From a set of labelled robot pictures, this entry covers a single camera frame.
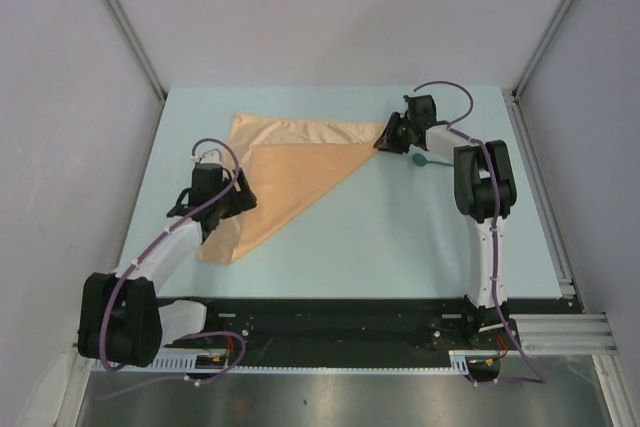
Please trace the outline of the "teal plastic spoon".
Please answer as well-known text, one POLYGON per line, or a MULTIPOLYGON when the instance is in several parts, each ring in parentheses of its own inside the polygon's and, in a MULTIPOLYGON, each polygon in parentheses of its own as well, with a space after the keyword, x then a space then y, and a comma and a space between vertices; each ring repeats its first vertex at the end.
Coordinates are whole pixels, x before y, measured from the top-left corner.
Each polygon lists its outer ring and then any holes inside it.
POLYGON ((444 167, 452 167, 452 164, 443 161, 430 160, 422 154, 415 153, 411 157, 412 162, 418 167, 426 167, 427 165, 437 165, 444 167))

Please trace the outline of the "peach satin napkin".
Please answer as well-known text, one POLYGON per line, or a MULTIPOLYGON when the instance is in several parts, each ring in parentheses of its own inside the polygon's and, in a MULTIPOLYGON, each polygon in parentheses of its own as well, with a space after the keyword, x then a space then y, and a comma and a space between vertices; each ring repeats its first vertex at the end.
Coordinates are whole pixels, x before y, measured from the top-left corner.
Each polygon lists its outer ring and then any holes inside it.
POLYGON ((383 130, 376 122, 236 114, 227 144, 257 206, 223 220, 199 247, 197 260, 229 265, 260 246, 363 166, 383 130))

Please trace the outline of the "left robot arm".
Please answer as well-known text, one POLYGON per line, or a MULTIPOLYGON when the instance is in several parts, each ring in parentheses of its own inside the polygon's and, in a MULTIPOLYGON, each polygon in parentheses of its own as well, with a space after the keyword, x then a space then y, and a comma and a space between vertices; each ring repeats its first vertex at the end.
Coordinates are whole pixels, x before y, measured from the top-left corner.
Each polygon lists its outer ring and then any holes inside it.
POLYGON ((197 345, 214 344, 221 323, 203 303, 161 301, 169 277, 214 232, 221 221, 257 206, 244 171, 217 162, 197 163, 191 185, 183 189, 166 214, 158 237, 128 266, 93 273, 85 281, 77 349, 108 370, 146 367, 161 347, 183 338, 197 345))

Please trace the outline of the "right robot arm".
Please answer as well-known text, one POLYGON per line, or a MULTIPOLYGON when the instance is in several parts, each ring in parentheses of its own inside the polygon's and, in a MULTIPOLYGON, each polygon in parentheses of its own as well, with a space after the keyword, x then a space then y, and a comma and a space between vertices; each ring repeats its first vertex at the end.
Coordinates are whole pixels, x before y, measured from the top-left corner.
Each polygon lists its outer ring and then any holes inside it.
POLYGON ((503 236, 517 189, 506 143, 484 142, 437 119, 430 95, 406 95, 406 111, 391 114, 374 143, 380 152, 405 154, 412 147, 453 166, 454 201, 469 231, 470 281, 465 295, 463 340, 484 348, 508 325, 503 284, 503 236))

